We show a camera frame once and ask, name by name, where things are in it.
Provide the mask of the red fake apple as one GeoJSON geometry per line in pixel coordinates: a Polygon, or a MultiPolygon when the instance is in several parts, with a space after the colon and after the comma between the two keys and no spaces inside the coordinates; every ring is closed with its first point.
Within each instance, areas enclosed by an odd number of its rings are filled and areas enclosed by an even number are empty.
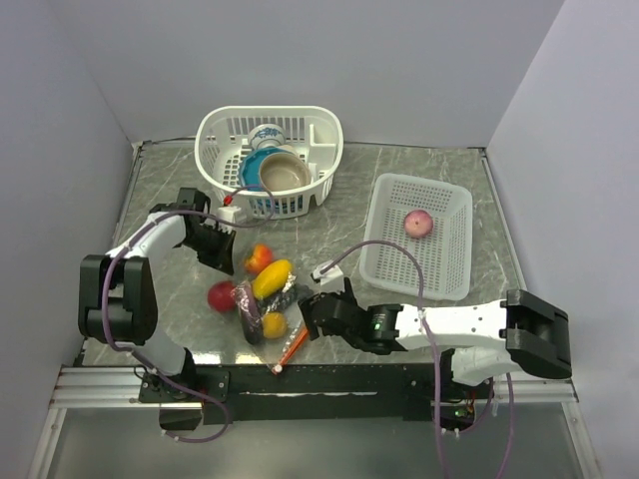
{"type": "Polygon", "coordinates": [[[207,295],[209,307],[220,313],[233,310],[236,307],[234,289],[235,285],[230,280],[219,281],[213,284],[207,295]]]}

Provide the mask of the orange fake persimmon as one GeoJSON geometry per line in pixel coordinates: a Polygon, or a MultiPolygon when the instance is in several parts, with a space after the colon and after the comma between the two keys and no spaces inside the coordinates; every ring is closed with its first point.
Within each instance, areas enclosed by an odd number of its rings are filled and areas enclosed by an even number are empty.
{"type": "Polygon", "coordinates": [[[273,261],[273,251],[267,245],[258,243],[246,258],[244,267],[249,274],[258,275],[273,261]]]}

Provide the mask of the purple fake eggplant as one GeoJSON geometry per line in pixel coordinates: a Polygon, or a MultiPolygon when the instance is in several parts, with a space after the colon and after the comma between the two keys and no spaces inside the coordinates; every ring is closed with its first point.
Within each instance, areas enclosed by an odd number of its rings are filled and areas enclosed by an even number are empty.
{"type": "Polygon", "coordinates": [[[234,299],[240,314],[245,340],[250,345],[261,344],[264,337],[262,316],[248,281],[243,281],[234,289],[234,299]]]}

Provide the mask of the clear zip top bag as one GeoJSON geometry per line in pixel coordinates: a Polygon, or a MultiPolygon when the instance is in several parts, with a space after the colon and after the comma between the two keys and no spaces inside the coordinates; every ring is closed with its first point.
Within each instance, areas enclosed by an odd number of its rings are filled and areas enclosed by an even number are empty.
{"type": "Polygon", "coordinates": [[[253,354],[280,375],[308,337],[299,302],[314,291],[290,259],[263,242],[244,248],[234,266],[234,275],[209,288],[208,306],[231,316],[253,354]]]}

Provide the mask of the dark fake grapes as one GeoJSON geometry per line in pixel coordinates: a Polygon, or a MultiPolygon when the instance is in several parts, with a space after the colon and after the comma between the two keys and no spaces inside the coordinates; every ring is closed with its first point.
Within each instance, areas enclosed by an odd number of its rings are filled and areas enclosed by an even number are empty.
{"type": "Polygon", "coordinates": [[[260,314],[269,312],[284,312],[293,304],[297,304],[300,300],[307,299],[314,295],[313,290],[304,285],[295,283],[286,289],[282,289],[277,293],[261,299],[257,302],[260,314]]]}

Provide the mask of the small yellow fake fruit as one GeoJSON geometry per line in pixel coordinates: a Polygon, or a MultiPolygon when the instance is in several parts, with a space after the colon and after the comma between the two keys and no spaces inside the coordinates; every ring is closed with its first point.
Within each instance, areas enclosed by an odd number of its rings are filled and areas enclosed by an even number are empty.
{"type": "Polygon", "coordinates": [[[262,319],[263,336],[265,339],[278,339],[283,337],[288,329],[286,316],[281,312],[269,312],[262,319]]]}

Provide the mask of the purple fake onion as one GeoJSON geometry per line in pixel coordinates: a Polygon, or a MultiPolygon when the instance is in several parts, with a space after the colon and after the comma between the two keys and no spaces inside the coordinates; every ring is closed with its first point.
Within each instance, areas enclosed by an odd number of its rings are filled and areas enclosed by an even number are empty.
{"type": "Polygon", "coordinates": [[[403,220],[404,232],[413,239],[427,237],[434,228],[434,220],[430,213],[425,210],[414,210],[409,212],[403,220]]]}

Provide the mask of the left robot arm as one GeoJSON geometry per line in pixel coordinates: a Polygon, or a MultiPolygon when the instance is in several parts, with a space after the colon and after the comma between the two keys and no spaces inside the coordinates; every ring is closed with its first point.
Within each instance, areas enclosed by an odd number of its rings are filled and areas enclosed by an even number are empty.
{"type": "Polygon", "coordinates": [[[155,205],[121,245],[89,254],[80,264],[81,334],[132,353],[163,379],[163,389],[178,401],[202,392],[203,386],[191,351],[159,326],[153,267],[183,246],[195,252],[199,263],[233,275],[236,233],[218,221],[209,225],[210,217],[211,199],[198,189],[181,188],[174,202],[155,205]]]}

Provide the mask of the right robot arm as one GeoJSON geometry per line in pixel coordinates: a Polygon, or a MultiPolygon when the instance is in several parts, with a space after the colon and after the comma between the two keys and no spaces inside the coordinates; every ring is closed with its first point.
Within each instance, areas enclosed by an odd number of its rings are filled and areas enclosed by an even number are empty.
{"type": "Polygon", "coordinates": [[[572,376],[567,313],[523,289],[479,305],[362,308],[347,284],[299,306],[311,339],[339,336],[351,347],[377,355],[426,347],[451,351],[450,364],[436,374],[438,389],[448,397],[513,371],[551,380],[572,376]]]}

